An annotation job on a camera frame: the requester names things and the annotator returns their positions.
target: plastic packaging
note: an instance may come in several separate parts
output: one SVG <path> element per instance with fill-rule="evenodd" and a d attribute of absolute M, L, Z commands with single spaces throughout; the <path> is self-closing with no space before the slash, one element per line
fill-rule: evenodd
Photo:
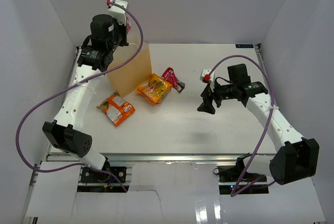
<path fill-rule="evenodd" d="M 152 74 L 146 86 L 139 86 L 136 93 L 140 93 L 153 105 L 162 102 L 163 98 L 171 91 L 172 84 L 156 74 Z"/>
<path fill-rule="evenodd" d="M 120 125 L 135 112 L 135 108 L 116 93 L 113 93 L 97 108 L 101 109 L 115 126 Z"/>

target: black label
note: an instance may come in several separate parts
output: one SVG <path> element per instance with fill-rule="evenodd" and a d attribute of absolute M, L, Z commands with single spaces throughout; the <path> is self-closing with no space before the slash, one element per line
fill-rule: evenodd
<path fill-rule="evenodd" d="M 236 48 L 254 48 L 252 44 L 235 44 Z"/>

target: red snack bag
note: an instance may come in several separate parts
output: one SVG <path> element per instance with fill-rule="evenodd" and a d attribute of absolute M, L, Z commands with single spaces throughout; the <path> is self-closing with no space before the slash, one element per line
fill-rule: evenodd
<path fill-rule="evenodd" d="M 135 108 L 116 93 L 113 93 L 97 108 L 101 109 L 115 126 L 120 125 L 126 118 L 135 112 Z"/>
<path fill-rule="evenodd" d="M 169 67 L 166 69 L 166 71 L 161 76 L 164 80 L 168 81 L 172 84 L 172 86 L 178 91 L 182 92 L 182 90 L 185 88 L 185 84 L 178 80 L 178 78 L 175 75 L 175 72 L 173 68 Z"/>

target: dark red packet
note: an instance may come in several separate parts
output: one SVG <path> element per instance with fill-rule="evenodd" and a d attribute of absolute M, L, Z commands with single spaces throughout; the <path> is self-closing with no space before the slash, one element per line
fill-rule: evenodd
<path fill-rule="evenodd" d="M 164 80 L 168 81 L 169 83 L 172 84 L 172 86 L 178 91 L 178 92 L 182 92 L 182 90 L 185 88 L 185 84 L 180 81 L 176 75 L 175 72 L 173 70 L 173 68 L 169 67 L 166 69 L 166 71 L 163 73 L 163 75 L 161 76 L 161 78 L 163 78 Z"/>

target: yellow snack bag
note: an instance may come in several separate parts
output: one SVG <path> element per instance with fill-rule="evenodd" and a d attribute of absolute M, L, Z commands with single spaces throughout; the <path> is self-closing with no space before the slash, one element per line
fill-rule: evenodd
<path fill-rule="evenodd" d="M 150 81 L 146 86 L 139 86 L 136 93 L 140 93 L 153 105 L 162 102 L 163 98 L 171 91 L 172 84 L 160 78 L 156 74 L 152 74 Z"/>

